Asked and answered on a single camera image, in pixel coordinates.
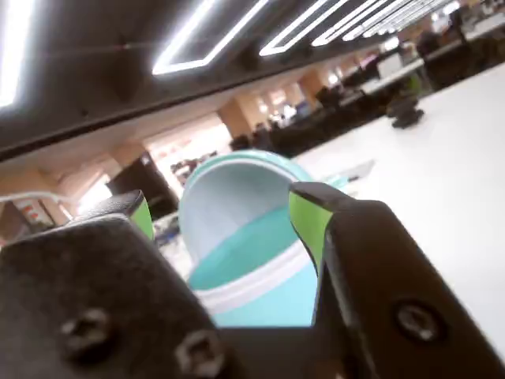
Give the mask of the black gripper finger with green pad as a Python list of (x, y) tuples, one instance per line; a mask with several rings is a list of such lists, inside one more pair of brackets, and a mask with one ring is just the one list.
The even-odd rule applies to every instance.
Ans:
[(123, 215), (1, 252), (4, 378), (242, 378), (243, 365), (154, 243)]
[(503, 377), (494, 348), (386, 204), (295, 182), (290, 218), (335, 294), (348, 376)]

